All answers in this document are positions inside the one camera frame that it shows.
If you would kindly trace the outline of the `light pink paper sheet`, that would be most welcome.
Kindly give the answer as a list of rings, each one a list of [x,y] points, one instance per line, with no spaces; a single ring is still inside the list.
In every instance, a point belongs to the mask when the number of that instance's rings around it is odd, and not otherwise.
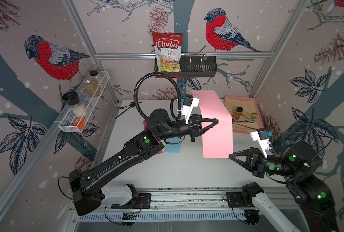
[[[218,119],[219,123],[202,135],[203,157],[227,159],[233,152],[232,118],[223,102],[213,90],[194,90],[199,97],[201,116]]]

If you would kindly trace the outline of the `light blue paper sheet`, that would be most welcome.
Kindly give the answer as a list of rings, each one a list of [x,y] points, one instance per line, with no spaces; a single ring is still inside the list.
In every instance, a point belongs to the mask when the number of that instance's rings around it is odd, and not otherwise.
[[[181,152],[181,139],[180,138],[170,138],[166,140],[167,144],[164,143],[164,153],[178,154]]]

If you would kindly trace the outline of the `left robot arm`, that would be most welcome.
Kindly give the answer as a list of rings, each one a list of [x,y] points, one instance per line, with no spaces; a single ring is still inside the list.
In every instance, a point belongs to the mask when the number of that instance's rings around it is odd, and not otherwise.
[[[160,152],[164,148],[163,140],[189,135],[195,142],[196,137],[213,128],[219,120],[193,114],[188,121],[171,121],[165,109],[156,109],[145,122],[147,127],[127,141],[117,154],[85,172],[74,170],[68,175],[78,215],[87,215],[105,203],[133,207],[139,199],[134,185],[110,187],[108,183]]]

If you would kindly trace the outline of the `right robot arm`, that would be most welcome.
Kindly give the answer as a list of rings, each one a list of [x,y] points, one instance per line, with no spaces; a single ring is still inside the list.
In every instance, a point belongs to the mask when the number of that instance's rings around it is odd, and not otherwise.
[[[323,163],[308,143],[290,145],[282,155],[264,156],[259,149],[250,148],[229,155],[253,176],[265,174],[285,177],[285,185],[306,216],[312,232],[337,232],[335,202],[330,188],[314,174]]]

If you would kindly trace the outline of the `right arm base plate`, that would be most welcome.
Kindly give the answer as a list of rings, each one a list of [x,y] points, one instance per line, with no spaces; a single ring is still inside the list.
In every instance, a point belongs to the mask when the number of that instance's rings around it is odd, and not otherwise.
[[[241,192],[227,192],[226,201],[230,208],[248,208],[255,207],[252,204],[252,199],[262,192],[257,191],[241,191]]]

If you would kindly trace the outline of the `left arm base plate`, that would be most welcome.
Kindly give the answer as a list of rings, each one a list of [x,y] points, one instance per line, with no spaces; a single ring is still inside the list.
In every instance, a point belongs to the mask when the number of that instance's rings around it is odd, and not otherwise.
[[[125,207],[129,209],[149,209],[151,197],[151,193],[132,194],[131,200],[125,204]]]

